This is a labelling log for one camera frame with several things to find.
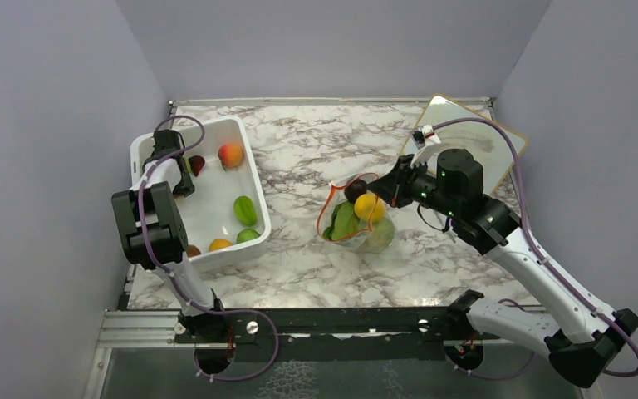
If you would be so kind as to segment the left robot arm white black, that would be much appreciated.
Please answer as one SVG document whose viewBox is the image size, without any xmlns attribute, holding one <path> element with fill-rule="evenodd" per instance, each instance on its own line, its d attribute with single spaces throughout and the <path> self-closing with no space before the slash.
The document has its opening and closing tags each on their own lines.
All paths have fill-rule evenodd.
<svg viewBox="0 0 638 399">
<path fill-rule="evenodd" d="M 228 320 L 214 291 L 201 281 L 189 259 L 188 236 L 175 202 L 195 192 L 178 131 L 153 133 L 154 147 L 143 175 L 130 189 L 112 195 L 121 246 L 128 261 L 158 275 L 180 303 L 178 323 L 190 334 L 218 341 Z"/>
</svg>

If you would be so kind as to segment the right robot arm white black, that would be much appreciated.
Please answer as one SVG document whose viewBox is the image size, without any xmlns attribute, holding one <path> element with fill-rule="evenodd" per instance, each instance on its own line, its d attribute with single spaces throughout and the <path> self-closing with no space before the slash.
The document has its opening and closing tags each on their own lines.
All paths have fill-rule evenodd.
<svg viewBox="0 0 638 399">
<path fill-rule="evenodd" d="M 638 316 L 615 310 L 586 291 L 554 259 L 546 256 L 524 218 L 485 194 L 483 167 L 466 150 L 438 155 L 434 175 L 412 155 L 402 155 L 392 170 L 367 189 L 395 208 L 419 204 L 446 216 L 456 236 L 515 277 L 546 309 L 526 313 L 469 290 L 451 303 L 446 327 L 455 337 L 493 334 L 545 357 L 577 387 L 588 388 L 609 371 L 631 340 Z"/>
</svg>

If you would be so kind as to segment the green cabbage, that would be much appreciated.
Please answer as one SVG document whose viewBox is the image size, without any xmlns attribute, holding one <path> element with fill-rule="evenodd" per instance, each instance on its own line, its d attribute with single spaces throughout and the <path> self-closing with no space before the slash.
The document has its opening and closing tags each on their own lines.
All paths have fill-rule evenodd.
<svg viewBox="0 0 638 399">
<path fill-rule="evenodd" d="M 357 248 L 359 252 L 380 253 L 387 249 L 395 237 L 395 226 L 389 218 L 383 218 L 372 225 L 365 240 Z"/>
</svg>

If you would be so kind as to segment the yellow bell pepper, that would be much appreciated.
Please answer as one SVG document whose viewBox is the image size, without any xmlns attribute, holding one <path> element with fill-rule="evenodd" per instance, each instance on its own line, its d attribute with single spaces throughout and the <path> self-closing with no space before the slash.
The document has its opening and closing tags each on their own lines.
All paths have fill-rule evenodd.
<svg viewBox="0 0 638 399">
<path fill-rule="evenodd" d="M 354 214 L 359 220 L 375 224 L 385 217 L 385 204 L 377 195 L 365 193 L 356 199 Z"/>
</svg>

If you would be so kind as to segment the clear zip bag orange zipper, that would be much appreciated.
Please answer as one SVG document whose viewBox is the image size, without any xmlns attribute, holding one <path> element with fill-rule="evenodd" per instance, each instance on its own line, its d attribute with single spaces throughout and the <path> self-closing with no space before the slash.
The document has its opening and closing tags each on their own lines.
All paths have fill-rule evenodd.
<svg viewBox="0 0 638 399">
<path fill-rule="evenodd" d="M 331 182 L 316 221 L 317 234 L 324 241 L 365 253 L 377 254 L 390 247 L 395 225 L 385 202 L 368 190 L 368 184 L 378 177 L 367 172 Z"/>
</svg>

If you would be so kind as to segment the orange peach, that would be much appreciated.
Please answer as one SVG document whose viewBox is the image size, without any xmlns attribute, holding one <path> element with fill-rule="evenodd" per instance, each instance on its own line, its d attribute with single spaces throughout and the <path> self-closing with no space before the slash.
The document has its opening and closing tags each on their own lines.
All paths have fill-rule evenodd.
<svg viewBox="0 0 638 399">
<path fill-rule="evenodd" d="M 232 170 L 243 163 L 245 151 L 241 145 L 233 143 L 225 144 L 219 148 L 218 158 L 225 170 Z"/>
</svg>

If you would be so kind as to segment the green leafy vegetable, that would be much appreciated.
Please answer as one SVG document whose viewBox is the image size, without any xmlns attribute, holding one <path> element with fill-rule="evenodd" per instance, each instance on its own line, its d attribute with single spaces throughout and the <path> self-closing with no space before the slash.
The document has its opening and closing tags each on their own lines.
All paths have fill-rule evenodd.
<svg viewBox="0 0 638 399">
<path fill-rule="evenodd" d="M 334 208 L 331 222 L 321 235 L 324 239 L 342 241 L 350 238 L 360 229 L 360 222 L 354 214 L 354 205 L 344 201 Z"/>
</svg>

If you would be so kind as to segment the dark brown avocado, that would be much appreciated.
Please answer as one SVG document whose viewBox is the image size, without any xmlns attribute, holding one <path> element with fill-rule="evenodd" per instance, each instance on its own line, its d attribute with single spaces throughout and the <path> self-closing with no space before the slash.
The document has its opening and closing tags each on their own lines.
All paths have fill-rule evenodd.
<svg viewBox="0 0 638 399">
<path fill-rule="evenodd" d="M 354 204 L 359 197 L 367 192 L 367 183 L 363 179 L 356 178 L 343 190 L 346 200 Z"/>
</svg>

